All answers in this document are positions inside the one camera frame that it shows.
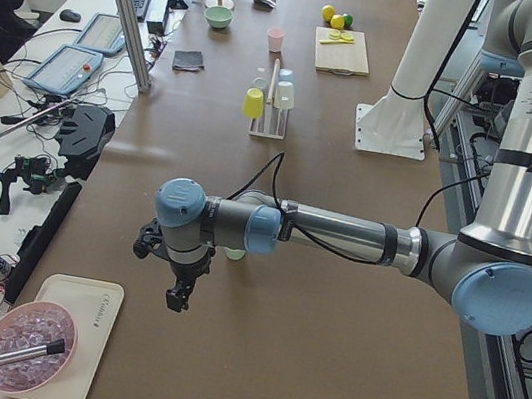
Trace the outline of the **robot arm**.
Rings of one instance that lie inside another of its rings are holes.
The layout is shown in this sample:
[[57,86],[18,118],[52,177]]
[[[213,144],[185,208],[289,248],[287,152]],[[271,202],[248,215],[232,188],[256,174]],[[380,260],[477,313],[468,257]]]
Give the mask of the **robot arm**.
[[269,254],[280,241],[312,243],[352,262],[395,267],[432,287],[479,332],[532,328],[532,0],[495,0],[481,62],[521,75],[514,107],[472,223],[454,235],[398,229],[242,188],[206,195],[191,179],[156,194],[155,218],[133,244],[170,264],[168,308],[181,311],[217,248]]

